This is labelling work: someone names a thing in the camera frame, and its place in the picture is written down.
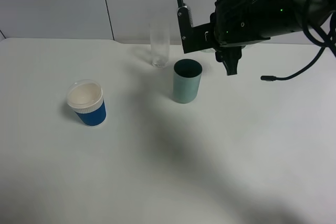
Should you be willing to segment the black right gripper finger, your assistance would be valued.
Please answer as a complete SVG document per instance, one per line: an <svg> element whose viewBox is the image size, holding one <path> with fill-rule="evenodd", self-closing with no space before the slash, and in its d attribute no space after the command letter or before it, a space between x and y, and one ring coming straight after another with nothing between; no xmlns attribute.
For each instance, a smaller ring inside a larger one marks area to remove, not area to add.
<svg viewBox="0 0 336 224"><path fill-rule="evenodd" d="M237 75L238 62L242 57L241 47L227 47L215 51L216 61L224 65L228 76Z"/></svg>

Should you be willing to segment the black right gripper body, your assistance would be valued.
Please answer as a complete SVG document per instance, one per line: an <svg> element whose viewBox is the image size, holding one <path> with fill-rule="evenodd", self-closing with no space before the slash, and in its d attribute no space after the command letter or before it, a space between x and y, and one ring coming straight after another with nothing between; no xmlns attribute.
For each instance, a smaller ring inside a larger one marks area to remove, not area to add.
<svg viewBox="0 0 336 224"><path fill-rule="evenodd" d="M220 47L238 47L270 40L254 26L250 7L253 0L216 0L210 16L213 37Z"/></svg>

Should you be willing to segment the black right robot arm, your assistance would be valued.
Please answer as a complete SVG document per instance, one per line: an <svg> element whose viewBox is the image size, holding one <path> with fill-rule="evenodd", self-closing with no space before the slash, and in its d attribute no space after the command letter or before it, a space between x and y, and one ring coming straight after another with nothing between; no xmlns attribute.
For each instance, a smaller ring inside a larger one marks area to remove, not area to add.
<svg viewBox="0 0 336 224"><path fill-rule="evenodd" d="M216 60L227 75L236 75L245 46L309 31L334 12L335 0L216 0L211 14Z"/></svg>

